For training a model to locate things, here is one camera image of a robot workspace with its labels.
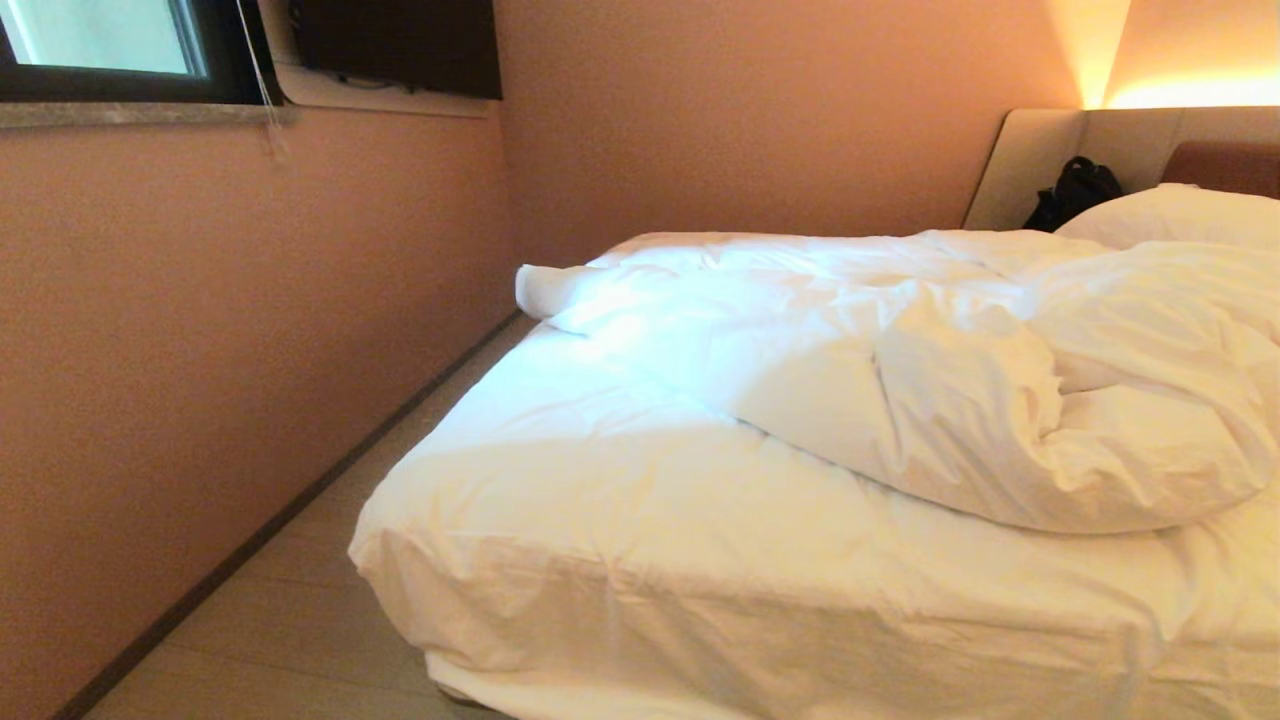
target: brown headboard panel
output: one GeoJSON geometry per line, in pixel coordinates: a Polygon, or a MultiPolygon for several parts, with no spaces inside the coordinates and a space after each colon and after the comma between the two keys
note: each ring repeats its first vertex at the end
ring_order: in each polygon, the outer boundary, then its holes
{"type": "Polygon", "coordinates": [[[1280,199],[1280,145],[1183,142],[1169,158],[1160,179],[1280,199]]]}

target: bag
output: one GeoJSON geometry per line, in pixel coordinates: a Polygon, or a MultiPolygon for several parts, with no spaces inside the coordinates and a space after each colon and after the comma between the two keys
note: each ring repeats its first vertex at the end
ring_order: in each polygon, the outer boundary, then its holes
{"type": "Polygon", "coordinates": [[[1080,213],[1124,195],[1120,183],[1106,165],[1094,165],[1088,158],[1071,158],[1062,167],[1057,184],[1038,192],[1039,204],[1024,229],[1053,232],[1080,213]]]}

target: television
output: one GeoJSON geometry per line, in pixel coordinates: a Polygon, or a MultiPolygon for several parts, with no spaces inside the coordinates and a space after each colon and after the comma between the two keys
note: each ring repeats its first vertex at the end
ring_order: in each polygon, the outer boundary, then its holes
{"type": "Polygon", "coordinates": [[[291,0],[289,18],[312,70],[502,100],[493,0],[291,0]]]}

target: tile floor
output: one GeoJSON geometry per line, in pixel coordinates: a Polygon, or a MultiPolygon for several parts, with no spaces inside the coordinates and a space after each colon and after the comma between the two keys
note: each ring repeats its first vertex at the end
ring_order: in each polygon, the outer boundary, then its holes
{"type": "Polygon", "coordinates": [[[387,470],[531,328],[508,325],[289,523],[90,720],[504,720],[444,700],[347,560],[387,470]]]}

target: pillow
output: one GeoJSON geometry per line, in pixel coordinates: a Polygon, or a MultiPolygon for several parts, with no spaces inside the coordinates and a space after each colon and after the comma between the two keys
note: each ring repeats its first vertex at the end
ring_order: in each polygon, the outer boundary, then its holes
{"type": "Polygon", "coordinates": [[[1280,249],[1280,200],[1162,183],[1080,213],[1056,234],[1124,250],[1142,242],[1280,249]]]}

